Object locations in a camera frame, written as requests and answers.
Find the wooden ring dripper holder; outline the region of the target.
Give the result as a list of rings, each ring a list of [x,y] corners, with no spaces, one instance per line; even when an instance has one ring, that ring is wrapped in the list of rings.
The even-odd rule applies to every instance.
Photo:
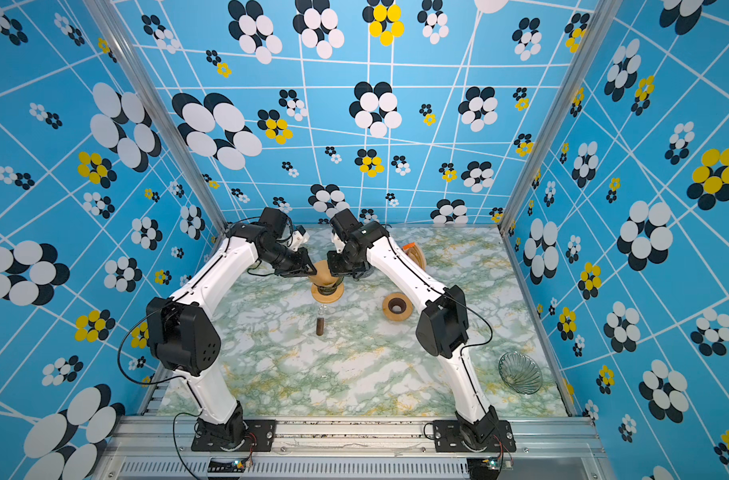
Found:
[[[344,284],[316,285],[312,284],[312,297],[321,304],[338,302],[344,295]]]

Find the glass server with wooden handle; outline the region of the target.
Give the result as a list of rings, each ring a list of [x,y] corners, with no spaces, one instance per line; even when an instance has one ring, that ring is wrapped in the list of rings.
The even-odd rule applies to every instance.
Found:
[[[316,310],[316,335],[324,335],[324,328],[326,328],[326,315],[328,315],[328,308],[326,304],[318,305]]]

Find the clear glass dripper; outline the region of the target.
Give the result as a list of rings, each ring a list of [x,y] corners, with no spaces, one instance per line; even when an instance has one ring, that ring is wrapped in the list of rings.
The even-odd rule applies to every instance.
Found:
[[[530,357],[519,352],[506,352],[498,360],[501,380],[522,395],[536,394],[543,384],[540,367]]]

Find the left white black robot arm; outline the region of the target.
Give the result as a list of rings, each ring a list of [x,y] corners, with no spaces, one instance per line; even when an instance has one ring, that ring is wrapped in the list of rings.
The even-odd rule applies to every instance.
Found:
[[[212,323],[216,307],[258,261],[284,278],[316,275],[304,247],[308,239],[306,230],[294,227],[284,212],[266,207],[258,221],[230,225],[214,256],[182,288],[146,306],[150,353],[184,380],[200,408],[194,450],[234,451],[252,440],[242,404],[218,366],[222,340]]]

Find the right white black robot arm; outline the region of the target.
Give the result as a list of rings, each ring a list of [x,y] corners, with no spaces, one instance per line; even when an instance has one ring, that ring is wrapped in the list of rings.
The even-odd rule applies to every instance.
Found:
[[[330,220],[336,249],[328,252],[334,277],[360,277],[373,268],[384,274],[419,311],[415,336],[438,359],[453,393],[461,437],[473,450],[497,434],[498,416],[474,371],[468,343],[468,308],[462,289],[447,287],[410,259],[387,229],[363,224],[342,210]]]

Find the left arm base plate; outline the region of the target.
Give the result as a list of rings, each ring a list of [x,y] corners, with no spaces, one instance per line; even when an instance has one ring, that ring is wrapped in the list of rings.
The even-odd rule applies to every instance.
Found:
[[[196,420],[194,452],[270,452],[278,422],[273,419],[210,424]]]

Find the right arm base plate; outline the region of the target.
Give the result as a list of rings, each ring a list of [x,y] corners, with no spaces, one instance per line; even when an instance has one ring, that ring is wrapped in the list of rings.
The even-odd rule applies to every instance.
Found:
[[[434,420],[429,434],[438,453],[514,453],[517,450],[511,425],[499,420],[483,437],[456,420]]]

